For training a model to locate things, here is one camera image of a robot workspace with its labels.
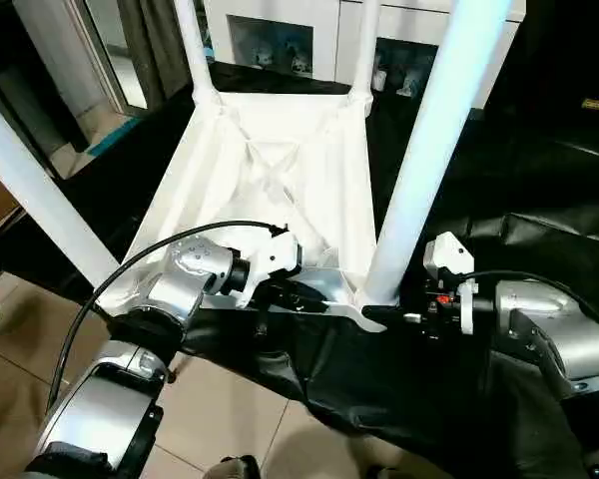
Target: white cabinet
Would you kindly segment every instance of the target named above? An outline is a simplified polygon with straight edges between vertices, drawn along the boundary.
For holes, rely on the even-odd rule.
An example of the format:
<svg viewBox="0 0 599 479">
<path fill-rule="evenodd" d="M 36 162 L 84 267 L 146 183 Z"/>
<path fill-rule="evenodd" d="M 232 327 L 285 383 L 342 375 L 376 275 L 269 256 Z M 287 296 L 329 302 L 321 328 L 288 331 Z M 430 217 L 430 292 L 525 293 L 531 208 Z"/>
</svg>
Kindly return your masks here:
<svg viewBox="0 0 599 479">
<path fill-rule="evenodd" d="M 408 4 L 422 3 L 415 2 L 415 0 L 389 1 Z M 351 84 L 354 77 L 361 10 L 361 3 L 341 2 L 335 74 L 335 80 L 340 83 Z M 404 78 L 410 74 L 417 81 L 425 83 L 432 67 L 429 59 L 436 53 L 436 47 L 443 39 L 449 19 L 449 13 L 438 11 L 385 5 L 380 8 L 377 53 L 381 57 L 380 62 L 386 65 L 388 90 L 400 88 L 399 84 L 402 84 Z M 518 27 L 517 22 L 506 21 L 477 98 L 473 103 L 473 108 L 483 109 L 485 106 Z"/>
<path fill-rule="evenodd" d="M 219 62 L 253 65 L 270 46 L 272 69 L 290 72 L 288 49 L 299 48 L 313 78 L 334 80 L 339 0 L 205 0 L 205 10 Z"/>
<path fill-rule="evenodd" d="M 423 90 L 453 3 L 381 0 L 377 53 L 387 70 L 388 91 L 403 87 L 408 75 L 421 84 L 417 90 Z M 218 61 L 253 65 L 257 52 L 271 50 L 273 63 L 268 68 L 291 73 L 292 44 L 305 52 L 311 64 L 307 76 L 352 83 L 361 0 L 205 0 L 205 9 Z M 485 106 L 524 16 L 525 0 L 513 0 L 474 108 Z"/>
</svg>

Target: figurine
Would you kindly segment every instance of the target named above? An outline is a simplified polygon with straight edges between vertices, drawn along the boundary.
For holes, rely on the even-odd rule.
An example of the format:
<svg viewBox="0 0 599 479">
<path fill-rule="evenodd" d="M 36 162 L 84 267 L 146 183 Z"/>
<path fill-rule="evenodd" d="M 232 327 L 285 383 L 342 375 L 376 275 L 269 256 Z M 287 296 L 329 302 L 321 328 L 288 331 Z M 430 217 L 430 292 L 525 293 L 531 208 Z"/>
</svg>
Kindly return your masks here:
<svg viewBox="0 0 599 479">
<path fill-rule="evenodd" d="M 258 48 L 254 51 L 254 68 L 265 70 L 273 64 L 273 47 L 268 42 L 260 42 Z"/>
<path fill-rule="evenodd" d="M 379 70 L 381 64 L 381 54 L 375 53 L 375 60 L 372 64 L 372 84 L 371 87 L 377 92 L 383 92 L 383 88 L 386 85 L 386 72 Z"/>
<path fill-rule="evenodd" d="M 400 88 L 406 77 L 406 72 L 410 67 L 412 51 L 404 48 L 397 48 L 392 51 L 389 74 L 387 78 L 388 87 L 391 90 Z"/>
<path fill-rule="evenodd" d="M 403 79 L 403 87 L 396 91 L 402 97 L 415 98 L 421 87 L 423 87 L 424 70 L 422 68 L 411 68 Z"/>
<path fill-rule="evenodd" d="M 291 61 L 291 71 L 301 77 L 311 78 L 312 67 L 308 55 L 304 52 L 297 52 Z"/>
</svg>

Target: white wall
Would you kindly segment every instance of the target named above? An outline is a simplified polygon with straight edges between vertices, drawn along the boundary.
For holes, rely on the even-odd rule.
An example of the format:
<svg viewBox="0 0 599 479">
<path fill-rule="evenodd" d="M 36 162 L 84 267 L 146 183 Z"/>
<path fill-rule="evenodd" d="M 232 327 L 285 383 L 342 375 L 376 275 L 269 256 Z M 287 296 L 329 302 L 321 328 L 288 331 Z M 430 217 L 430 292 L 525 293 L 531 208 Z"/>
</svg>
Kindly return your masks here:
<svg viewBox="0 0 599 479">
<path fill-rule="evenodd" d="M 77 116 L 106 101 L 64 2 L 14 0 L 13 4 L 71 112 Z"/>
</svg>

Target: white shelf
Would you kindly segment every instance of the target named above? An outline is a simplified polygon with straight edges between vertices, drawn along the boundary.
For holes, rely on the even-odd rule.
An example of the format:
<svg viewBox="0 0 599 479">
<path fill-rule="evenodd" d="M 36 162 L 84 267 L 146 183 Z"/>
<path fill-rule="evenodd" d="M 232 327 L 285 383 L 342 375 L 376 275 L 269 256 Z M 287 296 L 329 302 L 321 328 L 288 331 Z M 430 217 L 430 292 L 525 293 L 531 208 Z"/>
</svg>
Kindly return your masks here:
<svg viewBox="0 0 599 479">
<path fill-rule="evenodd" d="M 236 49 L 239 43 L 236 33 L 241 35 L 232 33 L 232 27 L 235 29 L 237 25 L 236 17 L 305 26 L 312 28 L 312 48 L 308 52 L 312 58 L 312 77 L 334 80 L 339 0 L 205 0 L 205 9 L 219 62 L 245 64 L 247 60 L 246 47 L 242 51 Z"/>
<path fill-rule="evenodd" d="M 350 85 L 354 78 L 361 10 L 361 3 L 341 2 L 335 73 L 335 80 L 340 83 Z M 437 46 L 443 40 L 449 20 L 450 15 L 447 13 L 382 6 L 379 12 L 377 36 L 378 38 Z M 505 22 L 501 38 L 495 47 L 473 108 L 483 109 L 485 107 L 518 27 L 519 24 L 516 22 Z"/>
<path fill-rule="evenodd" d="M 343 0 L 352 3 L 361 3 L 361 0 Z M 455 0 L 381 0 L 382 5 L 411 8 L 415 10 L 429 10 L 441 13 L 450 13 Z M 526 16 L 526 0 L 512 0 L 512 7 L 507 20 L 521 23 Z"/>
</svg>

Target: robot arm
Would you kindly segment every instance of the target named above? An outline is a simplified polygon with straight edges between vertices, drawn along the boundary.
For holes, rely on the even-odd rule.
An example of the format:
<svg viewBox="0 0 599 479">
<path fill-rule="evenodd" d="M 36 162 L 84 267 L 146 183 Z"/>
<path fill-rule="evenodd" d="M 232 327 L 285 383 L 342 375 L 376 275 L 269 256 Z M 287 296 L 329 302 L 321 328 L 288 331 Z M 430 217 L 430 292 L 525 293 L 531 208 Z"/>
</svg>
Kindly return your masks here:
<svg viewBox="0 0 599 479">
<path fill-rule="evenodd" d="M 246 305 L 271 275 L 299 267 L 290 233 L 249 259 L 200 236 L 171 245 L 160 272 L 142 282 L 110 324 L 111 339 L 47 415 L 25 477 L 140 477 L 162 419 L 156 400 L 169 363 L 204 295 L 232 293 Z"/>
<path fill-rule="evenodd" d="M 582 446 L 586 470 L 599 478 L 599 323 L 566 292 L 534 280 L 502 280 L 494 300 L 473 298 L 476 284 L 461 278 L 473 271 L 472 256 L 450 233 L 428 244 L 424 266 L 442 282 L 460 278 L 456 293 L 433 291 L 429 318 L 458 322 L 465 334 L 472 332 L 473 310 L 495 312 L 499 334 L 534 357 Z"/>
</svg>

